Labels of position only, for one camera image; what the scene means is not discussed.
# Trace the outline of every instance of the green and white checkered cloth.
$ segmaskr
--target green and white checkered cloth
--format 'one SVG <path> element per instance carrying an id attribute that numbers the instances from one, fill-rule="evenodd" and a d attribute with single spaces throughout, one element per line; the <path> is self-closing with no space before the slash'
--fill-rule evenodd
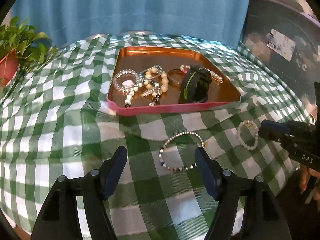
<path id="1" fill-rule="evenodd" d="M 118 51 L 126 46 L 200 52 L 237 87 L 241 103 L 196 113 L 117 116 L 106 96 Z M 3 103 L 1 208 L 31 232 L 59 175 L 83 176 L 123 145 L 128 162 L 114 195 L 105 202 L 118 239 L 203 239 L 217 202 L 207 194 L 197 169 L 165 171 L 158 162 L 159 148 L 180 131 L 196 131 L 223 168 L 246 178 L 260 174 L 277 194 L 297 164 L 279 143 L 259 138 L 258 148 L 249 152 L 235 136 L 241 121 L 253 120 L 259 127 L 263 119 L 308 121 L 301 101 L 241 43 L 235 51 L 217 42 L 141 33 L 75 42 L 42 70 L 29 73 Z M 244 141 L 253 144 L 244 130 Z M 164 152 L 166 162 L 191 164 L 196 138 L 185 135 L 174 142 Z M 241 227 L 243 205 L 241 199 L 234 232 Z M 89 239 L 81 198 L 78 213 Z"/>

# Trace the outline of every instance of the red flower pot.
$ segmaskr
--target red flower pot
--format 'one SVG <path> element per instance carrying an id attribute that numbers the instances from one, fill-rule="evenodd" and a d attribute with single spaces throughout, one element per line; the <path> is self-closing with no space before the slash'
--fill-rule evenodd
<path id="1" fill-rule="evenodd" d="M 19 60 L 12 50 L 7 56 L 0 61 L 0 80 L 1 86 L 6 86 L 8 82 L 13 78 L 19 66 Z"/>

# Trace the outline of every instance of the copper tray surface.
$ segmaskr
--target copper tray surface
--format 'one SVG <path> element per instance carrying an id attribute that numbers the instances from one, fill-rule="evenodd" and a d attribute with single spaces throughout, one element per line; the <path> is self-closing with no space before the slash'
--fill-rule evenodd
<path id="1" fill-rule="evenodd" d="M 160 65 L 166 73 L 168 73 L 168 71 L 171 69 L 179 69 L 181 65 L 201 65 L 217 73 L 219 76 L 222 77 L 223 80 L 223 83 L 219 83 L 215 80 L 212 80 L 208 93 L 208 101 L 206 103 L 229 103 L 240 101 L 240 92 L 232 85 L 230 80 L 227 77 L 225 77 L 223 73 L 202 54 L 188 49 L 149 46 L 132 46 L 122 48 L 120 49 L 116 60 L 113 76 L 115 76 L 119 71 L 124 69 L 133 69 L 134 71 L 139 73 L 154 65 Z M 183 75 L 181 74 L 176 74 L 172 77 L 180 82 L 183 79 Z M 128 77 L 124 77 L 124 79 L 120 78 L 118 80 L 118 83 L 121 84 L 126 79 L 128 79 Z M 145 90 L 145 86 L 143 86 L 142 89 L 138 90 L 138 92 L 133 97 L 130 108 L 148 106 L 148 104 L 152 101 L 152 96 L 150 95 L 144 98 L 141 97 L 141 93 L 143 93 Z M 179 87 L 172 85 L 169 82 L 168 91 L 161 95 L 161 99 L 159 101 L 160 105 L 162 106 L 178 104 L 179 95 Z M 113 101 L 118 107 L 124 108 L 125 99 L 126 95 L 118 92 L 113 87 L 111 82 L 108 93 L 108 100 Z M 183 105 L 187 106 L 190 104 L 180 104 L 179 106 L 182 107 Z"/>

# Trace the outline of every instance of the silver bead bracelet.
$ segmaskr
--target silver bead bracelet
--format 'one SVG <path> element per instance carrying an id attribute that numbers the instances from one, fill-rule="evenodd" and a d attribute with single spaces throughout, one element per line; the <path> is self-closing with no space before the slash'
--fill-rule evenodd
<path id="1" fill-rule="evenodd" d="M 120 86 L 118 84 L 118 79 L 121 76 L 133 76 L 135 79 L 135 82 L 132 86 Z M 124 93 L 129 93 L 130 91 L 138 91 L 140 83 L 140 78 L 139 75 L 132 69 L 124 69 L 121 70 L 118 74 L 116 74 L 112 80 L 113 86 L 119 91 L 119 92 L 124 92 Z"/>
<path id="2" fill-rule="evenodd" d="M 167 147 L 167 145 L 175 138 L 181 136 L 181 135 L 184 135 L 184 134 L 192 134 L 192 135 L 195 135 L 199 138 L 200 142 L 201 142 L 201 146 L 202 147 L 205 147 L 206 143 L 203 142 L 202 138 L 200 137 L 200 135 L 198 135 L 196 132 L 180 132 L 172 137 L 170 137 L 164 144 L 163 146 L 160 148 L 160 151 L 159 151 L 159 161 L 160 161 L 160 165 L 162 167 L 164 167 L 166 170 L 168 171 L 172 171 L 172 172 L 177 172 L 177 171 L 184 171 L 184 170 L 191 170 L 193 169 L 194 167 L 197 166 L 196 163 L 193 163 L 189 166 L 182 166 L 182 167 L 176 167 L 176 168 L 173 168 L 173 167 L 169 167 L 163 160 L 163 151 L 164 149 Z"/>

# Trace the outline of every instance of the bangle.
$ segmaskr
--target bangle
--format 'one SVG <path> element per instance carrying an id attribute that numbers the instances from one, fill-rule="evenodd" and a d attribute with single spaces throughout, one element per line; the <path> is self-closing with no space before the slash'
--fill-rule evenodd
<path id="1" fill-rule="evenodd" d="M 172 168 L 172 167 L 169 167 L 163 160 L 162 158 L 162 155 L 163 155 L 163 151 L 164 149 L 167 147 L 167 145 L 174 139 L 174 138 L 177 138 L 181 135 L 184 135 L 184 134 L 193 134 L 195 136 L 197 136 L 199 139 L 200 139 L 200 142 L 201 142 L 201 146 L 204 147 L 206 144 L 203 142 L 202 138 L 200 137 L 200 135 L 198 135 L 196 132 L 181 132 L 181 133 L 178 133 L 172 137 L 170 137 L 164 144 L 163 146 L 160 148 L 160 151 L 159 151 L 159 161 L 160 161 L 160 165 L 162 167 L 164 167 L 165 169 L 167 169 L 168 171 L 172 171 L 172 172 L 175 172 L 175 171 L 184 171 L 184 170 L 191 170 L 193 169 L 194 167 L 197 166 L 196 163 L 193 163 L 192 165 L 189 165 L 189 166 L 182 166 L 182 167 L 178 167 L 178 168 Z"/>
<path id="2" fill-rule="evenodd" d="M 168 71 L 168 75 L 167 75 L 168 80 L 169 80 L 170 83 L 172 83 L 172 85 L 181 86 L 181 82 L 176 81 L 175 79 L 173 79 L 173 78 L 171 77 L 171 75 L 172 75 L 173 73 L 176 73 L 176 74 L 184 74 L 184 73 L 181 72 L 180 69 L 175 68 L 175 69 L 169 70 L 169 71 Z"/>
<path id="3" fill-rule="evenodd" d="M 184 74 L 187 73 L 189 69 L 190 69 L 190 66 L 188 66 L 188 65 L 181 65 L 180 66 L 180 70 Z M 223 83 L 222 77 L 220 77 L 218 74 L 216 74 L 215 72 L 211 71 L 208 68 L 207 68 L 207 71 L 210 72 L 211 78 L 213 80 L 218 81 L 219 83 Z"/>
<path id="4" fill-rule="evenodd" d="M 237 129 L 237 133 L 236 133 L 237 139 L 238 139 L 238 141 L 240 142 L 240 144 L 241 144 L 245 149 L 247 149 L 248 151 L 253 151 L 253 150 L 256 149 L 256 147 L 258 146 L 258 133 L 256 133 L 256 134 L 254 135 L 254 140 L 255 140 L 255 141 L 254 141 L 254 145 L 253 145 L 253 146 L 248 146 L 248 145 L 246 145 L 245 142 L 243 141 L 243 139 L 242 139 L 241 136 L 240 136 L 240 129 L 241 129 L 241 127 L 244 126 L 244 125 L 245 125 L 249 130 L 252 130 L 252 129 L 257 130 L 258 127 L 257 127 L 257 125 L 256 125 L 254 122 L 245 120 L 245 121 L 243 121 L 243 122 L 241 122 L 241 123 L 239 124 L 238 129 Z"/>

